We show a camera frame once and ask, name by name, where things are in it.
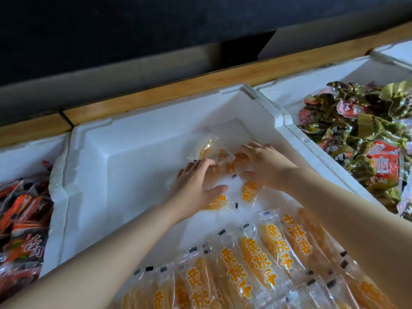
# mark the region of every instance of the snack bin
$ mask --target snack bin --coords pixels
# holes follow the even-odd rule
[[[78,125],[72,133],[64,174],[68,212],[61,262],[160,203],[167,195],[165,186],[187,164],[199,139],[210,133],[219,135],[231,151],[252,140],[271,143],[296,164],[312,167],[348,189],[293,135],[294,129],[291,117],[281,107],[247,85]],[[178,223],[142,266],[167,262],[211,233],[231,224],[239,226],[253,213],[291,200],[282,192],[275,193],[275,203],[258,201],[253,207],[200,211]]]
[[[291,115],[294,124],[297,124],[299,111],[304,107],[304,97],[326,87],[328,82],[356,82],[366,85],[373,81],[378,85],[384,85],[411,79],[412,71],[404,65],[389,58],[381,59],[365,56],[279,78],[256,86],[255,89],[269,98],[272,104],[282,107]],[[381,205],[355,178],[301,130],[298,128],[291,129],[290,126],[287,126],[287,128],[352,192],[368,201]]]
[[[412,40],[388,44],[373,49],[370,54],[412,70]]]
[[[40,276],[53,270],[60,261],[67,209],[67,196],[62,188],[62,179],[69,137],[70,134],[65,133],[0,149],[0,182],[47,174],[42,161],[46,160],[53,164],[49,191],[54,202],[54,209]]]

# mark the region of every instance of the right hand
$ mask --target right hand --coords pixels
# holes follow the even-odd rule
[[[241,177],[279,191],[286,189],[287,175],[297,166],[269,144],[264,146],[250,142],[241,145],[235,155],[245,154],[249,157],[255,171],[244,171]]]

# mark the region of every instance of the finger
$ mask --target finger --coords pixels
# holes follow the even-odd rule
[[[250,143],[249,143],[249,146],[251,146],[251,147],[253,147],[253,148],[263,147],[262,145],[260,145],[260,144],[257,143],[257,142],[250,142]]]
[[[188,165],[186,166],[184,172],[188,172],[188,171],[193,167],[193,165],[194,165],[194,162],[193,162],[193,161],[191,161],[190,163],[188,163]]]
[[[254,171],[244,171],[240,174],[240,177],[247,181],[256,182],[256,174]]]
[[[196,170],[199,167],[199,164],[202,162],[202,159],[199,159],[198,161],[196,161],[196,163],[194,163],[193,167],[191,170]]]
[[[184,169],[183,169],[183,168],[182,168],[182,169],[180,169],[180,170],[179,170],[179,172],[178,172],[178,175],[176,176],[176,178],[180,177],[180,176],[183,174],[183,171],[184,171]]]
[[[246,144],[243,144],[237,149],[236,153],[234,153],[234,154],[235,155],[240,155],[240,154],[243,153],[243,154],[247,155],[250,158],[252,156],[252,154],[254,154],[254,152],[255,152],[255,149],[253,147],[251,147],[249,145],[246,145]]]
[[[218,163],[215,162],[213,159],[204,158],[204,159],[202,159],[199,166],[197,167],[197,172],[199,173],[200,176],[202,176],[204,178],[204,176],[206,174],[206,170],[209,167],[215,167],[217,165],[218,165]]]
[[[209,202],[213,202],[218,196],[224,194],[228,190],[227,185],[218,185],[217,187],[212,188],[211,190],[207,191],[206,194],[208,196]]]

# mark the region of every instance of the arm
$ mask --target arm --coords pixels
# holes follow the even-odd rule
[[[77,254],[2,306],[14,308],[105,308],[156,242],[175,223],[186,219],[227,190],[206,192],[203,180],[211,159],[181,169],[172,197]]]
[[[298,168],[271,146],[242,145],[255,171],[248,180],[288,193],[319,219],[398,309],[410,308],[412,223]]]

